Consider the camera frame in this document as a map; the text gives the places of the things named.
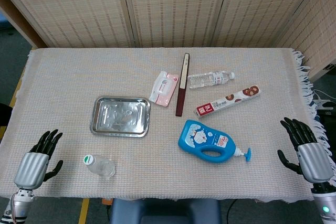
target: woven tablecloth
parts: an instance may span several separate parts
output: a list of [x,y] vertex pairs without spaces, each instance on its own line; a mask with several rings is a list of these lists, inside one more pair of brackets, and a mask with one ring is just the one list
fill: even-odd
[[[176,117],[177,90],[168,107],[152,104],[148,134],[143,138],[106,137],[90,132],[95,99],[101,95],[149,97],[161,70],[180,74],[184,53],[189,74],[233,71],[225,85],[187,90],[183,116]],[[311,185],[286,169],[277,156],[297,157],[279,121],[287,116],[309,124],[323,135],[314,108],[301,54],[286,48],[100,48],[38,49],[29,54],[23,83],[0,145],[0,195],[16,191],[13,183],[23,154],[47,130],[63,132],[49,169],[64,160],[59,174],[35,190],[38,196],[105,198],[256,198],[293,202],[311,199]],[[177,141],[193,110],[228,94],[259,85],[262,94],[211,114],[205,125],[228,133],[252,158],[205,162],[181,150]],[[325,148],[328,144],[321,141]],[[116,163],[110,179],[92,174],[86,154]]]

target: silver rectangular tray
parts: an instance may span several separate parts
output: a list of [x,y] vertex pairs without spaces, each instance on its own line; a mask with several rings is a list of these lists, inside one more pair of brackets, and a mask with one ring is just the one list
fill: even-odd
[[149,126],[150,102],[145,98],[98,97],[90,125],[93,134],[143,137]]

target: green light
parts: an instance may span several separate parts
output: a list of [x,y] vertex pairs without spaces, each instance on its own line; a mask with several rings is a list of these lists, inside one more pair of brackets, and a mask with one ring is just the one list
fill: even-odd
[[322,209],[323,209],[323,211],[325,211],[325,212],[329,212],[330,210],[329,210],[329,207],[322,207]]

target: blue soap bottle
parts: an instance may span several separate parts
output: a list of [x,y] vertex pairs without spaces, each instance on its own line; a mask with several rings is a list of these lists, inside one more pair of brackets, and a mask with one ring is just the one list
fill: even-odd
[[[245,156],[247,162],[251,158],[250,148],[247,153],[243,153],[236,147],[228,134],[207,127],[194,120],[187,120],[185,122],[179,139],[179,147],[186,152],[213,163],[227,161],[232,156]],[[206,155],[204,153],[206,151],[218,152],[220,156]]]

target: floor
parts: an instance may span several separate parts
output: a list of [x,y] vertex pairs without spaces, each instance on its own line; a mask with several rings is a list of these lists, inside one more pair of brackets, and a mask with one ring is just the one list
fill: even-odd
[[[13,28],[0,30],[0,103],[9,104],[27,60],[31,46]],[[315,85],[317,89],[336,97],[336,76],[325,75]],[[226,223],[227,209],[233,200],[222,200],[222,220]],[[8,199],[0,198],[0,212]],[[82,199],[37,198],[26,223],[78,223]],[[237,200],[229,213],[229,223],[322,223],[311,201],[287,204],[282,201],[269,203],[251,199]],[[87,223],[108,223],[106,207],[101,199],[90,199]]]

